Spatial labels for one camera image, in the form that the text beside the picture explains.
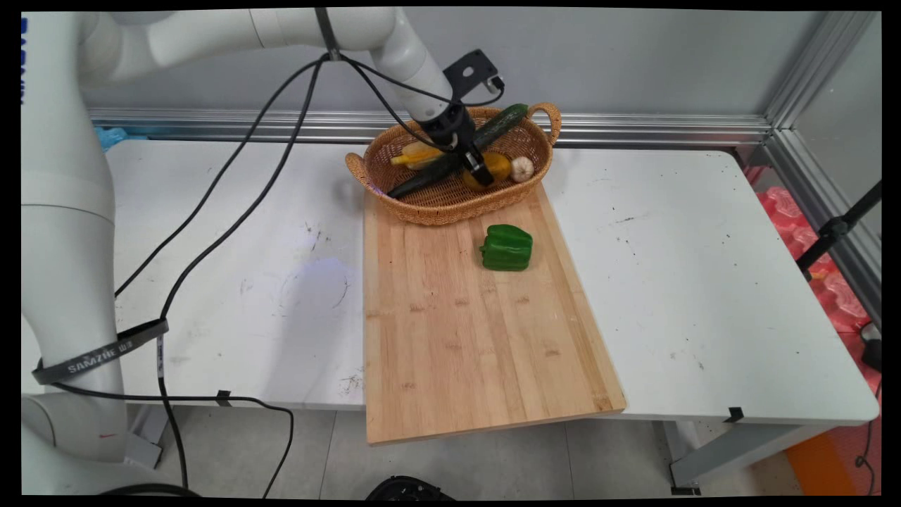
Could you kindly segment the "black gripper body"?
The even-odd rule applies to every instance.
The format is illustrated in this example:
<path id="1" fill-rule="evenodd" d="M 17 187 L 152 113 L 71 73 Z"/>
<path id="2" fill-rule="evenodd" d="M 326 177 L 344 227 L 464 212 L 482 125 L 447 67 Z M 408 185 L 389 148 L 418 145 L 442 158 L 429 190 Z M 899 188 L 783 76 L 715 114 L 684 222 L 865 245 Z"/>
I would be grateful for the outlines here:
<path id="1" fill-rule="evenodd" d="M 420 127 L 424 132 L 421 142 L 440 151 L 451 140 L 453 132 L 460 135 L 461 141 L 461 147 L 455 153 L 463 153 L 471 144 L 477 147 L 475 122 L 463 104 L 451 103 L 437 118 L 420 122 Z"/>

